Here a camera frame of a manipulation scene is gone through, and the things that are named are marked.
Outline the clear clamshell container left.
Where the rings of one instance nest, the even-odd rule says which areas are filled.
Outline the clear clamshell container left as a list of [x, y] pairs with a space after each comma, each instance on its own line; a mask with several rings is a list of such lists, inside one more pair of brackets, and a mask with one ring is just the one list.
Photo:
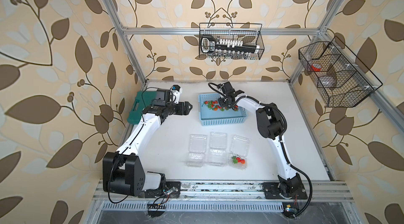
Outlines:
[[190, 135], [186, 165], [203, 167], [207, 151], [207, 135]]

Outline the clear clamshell container right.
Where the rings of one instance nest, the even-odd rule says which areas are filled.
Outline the clear clamshell container right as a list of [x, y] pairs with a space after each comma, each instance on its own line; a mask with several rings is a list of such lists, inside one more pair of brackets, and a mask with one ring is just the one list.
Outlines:
[[[230, 149], [229, 149], [230, 152], [228, 154], [228, 164], [233, 168], [245, 170], [248, 165], [247, 156], [249, 153], [249, 147], [250, 147], [250, 139], [242, 137], [242, 136], [237, 136], [237, 135], [232, 136]], [[232, 162], [231, 162], [232, 156], [239, 156], [239, 157], [245, 159], [246, 164], [244, 164], [244, 165], [232, 164]]]

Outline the black white tool set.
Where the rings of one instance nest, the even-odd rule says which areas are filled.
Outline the black white tool set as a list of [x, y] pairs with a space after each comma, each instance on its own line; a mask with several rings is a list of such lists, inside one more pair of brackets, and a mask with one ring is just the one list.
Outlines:
[[202, 36], [199, 39], [199, 48], [203, 53], [239, 53], [259, 54], [265, 50], [263, 46], [244, 43], [242, 40], [230, 40], [214, 38], [211, 35]]

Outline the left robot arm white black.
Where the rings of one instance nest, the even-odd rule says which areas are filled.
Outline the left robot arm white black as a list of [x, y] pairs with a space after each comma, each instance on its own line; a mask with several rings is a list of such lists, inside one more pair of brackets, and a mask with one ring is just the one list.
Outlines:
[[168, 116], [187, 116], [192, 108], [187, 101], [145, 107], [139, 124], [127, 140], [115, 152], [105, 154], [102, 162], [103, 190], [108, 194], [116, 193], [126, 197], [137, 197], [142, 192], [153, 197], [166, 194], [165, 175], [146, 172], [141, 162], [141, 153]]

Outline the light blue perforated plastic basket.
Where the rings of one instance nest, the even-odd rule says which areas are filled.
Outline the light blue perforated plastic basket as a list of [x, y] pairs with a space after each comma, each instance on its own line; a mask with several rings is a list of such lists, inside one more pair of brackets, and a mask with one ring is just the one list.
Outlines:
[[239, 107], [238, 111], [213, 111], [205, 106], [203, 102], [207, 100], [217, 100], [221, 96], [217, 93], [204, 93], [198, 96], [199, 118], [203, 126], [242, 124], [247, 118], [244, 108]]

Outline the green tool case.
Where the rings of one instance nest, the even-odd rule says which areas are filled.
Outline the green tool case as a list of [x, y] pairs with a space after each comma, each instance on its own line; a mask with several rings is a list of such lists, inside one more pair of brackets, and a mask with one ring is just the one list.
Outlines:
[[129, 111], [127, 122], [137, 125], [142, 118], [142, 111], [156, 98], [156, 91], [139, 91], [136, 95], [132, 109]]

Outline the clear clamshell container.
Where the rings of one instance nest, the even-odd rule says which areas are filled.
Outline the clear clamshell container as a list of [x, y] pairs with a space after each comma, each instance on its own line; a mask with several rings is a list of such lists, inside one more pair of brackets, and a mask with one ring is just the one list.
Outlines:
[[[232, 136], [230, 149], [229, 149], [230, 152], [228, 154], [228, 164], [233, 168], [245, 170], [248, 165], [247, 156], [249, 153], [249, 147], [250, 147], [250, 139], [242, 137], [242, 136], [237, 136], [237, 135]], [[239, 156], [239, 157], [245, 159], [246, 164], [244, 164], [244, 165], [232, 164], [232, 162], [231, 162], [232, 156]]]
[[190, 135], [186, 165], [203, 167], [207, 151], [207, 135]]
[[228, 135], [223, 132], [211, 132], [207, 163], [211, 166], [225, 166], [227, 164]]

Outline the aluminium frame post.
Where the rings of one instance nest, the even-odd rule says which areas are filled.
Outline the aluminium frame post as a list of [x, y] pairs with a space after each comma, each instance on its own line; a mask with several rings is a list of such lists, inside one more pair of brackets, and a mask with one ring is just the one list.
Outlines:
[[112, 24], [114, 25], [115, 29], [117, 30], [117, 35], [120, 38], [120, 40], [122, 41], [122, 44], [127, 52], [129, 61], [132, 64], [136, 73], [138, 74], [140, 83], [142, 84], [143, 87], [146, 87], [147, 79], [142, 70], [139, 60], [136, 58], [136, 53], [135, 53], [132, 45], [130, 44], [130, 40], [124, 34], [125, 29], [124, 29], [124, 26], [122, 25], [122, 23], [120, 22], [120, 19], [119, 19], [117, 11], [115, 10], [113, 1], [112, 0], [102, 0], [102, 2], [106, 8], [106, 11], [109, 15], [109, 18], [110, 18]]

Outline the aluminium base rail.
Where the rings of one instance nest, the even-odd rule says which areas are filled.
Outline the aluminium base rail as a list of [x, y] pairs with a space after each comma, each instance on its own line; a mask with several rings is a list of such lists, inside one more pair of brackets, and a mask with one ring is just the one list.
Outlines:
[[89, 211], [101, 210], [145, 211], [150, 204], [163, 204], [167, 211], [230, 211], [230, 212], [281, 212], [285, 207], [302, 208], [311, 197], [311, 204], [342, 206], [346, 212], [355, 210], [354, 199], [346, 183], [341, 181], [304, 182], [303, 192], [289, 199], [271, 193], [263, 181], [251, 180], [182, 180], [176, 192], [159, 197], [139, 197], [118, 194], [108, 195], [98, 184]]

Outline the clear clamshell container middle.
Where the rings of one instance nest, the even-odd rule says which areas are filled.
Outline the clear clamshell container middle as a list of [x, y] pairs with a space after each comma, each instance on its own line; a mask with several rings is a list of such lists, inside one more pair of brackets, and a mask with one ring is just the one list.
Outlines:
[[228, 135], [223, 132], [211, 132], [207, 163], [211, 166], [225, 166], [227, 164]]

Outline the red tape roll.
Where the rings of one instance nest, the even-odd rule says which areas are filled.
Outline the red tape roll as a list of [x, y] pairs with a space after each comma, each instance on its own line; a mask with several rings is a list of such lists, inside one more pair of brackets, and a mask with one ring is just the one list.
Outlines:
[[321, 64], [319, 64], [319, 63], [313, 63], [313, 64], [311, 64], [311, 66], [310, 66], [310, 69], [311, 69], [311, 71], [313, 71], [313, 72], [321, 72], [322, 71], [322, 65]]

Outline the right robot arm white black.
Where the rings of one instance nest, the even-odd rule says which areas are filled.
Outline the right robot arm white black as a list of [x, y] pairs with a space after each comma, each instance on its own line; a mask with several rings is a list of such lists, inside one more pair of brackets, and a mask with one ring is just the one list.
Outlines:
[[234, 110], [238, 106], [255, 114], [257, 130], [263, 138], [269, 140], [275, 156], [279, 179], [275, 192], [282, 198], [290, 199], [297, 195], [300, 189], [304, 189], [300, 177], [303, 172], [295, 167], [289, 159], [284, 141], [287, 121], [278, 107], [274, 103], [264, 104], [256, 98], [245, 95], [241, 90], [236, 91], [230, 82], [209, 83], [208, 86], [221, 96], [218, 99], [221, 107]]

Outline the strawberry cluster with green leaves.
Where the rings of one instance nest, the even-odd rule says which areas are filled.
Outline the strawberry cluster with green leaves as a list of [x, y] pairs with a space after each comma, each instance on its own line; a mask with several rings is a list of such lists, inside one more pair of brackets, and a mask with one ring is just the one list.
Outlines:
[[213, 111], [221, 111], [222, 107], [217, 100], [207, 100], [203, 102], [203, 106]]

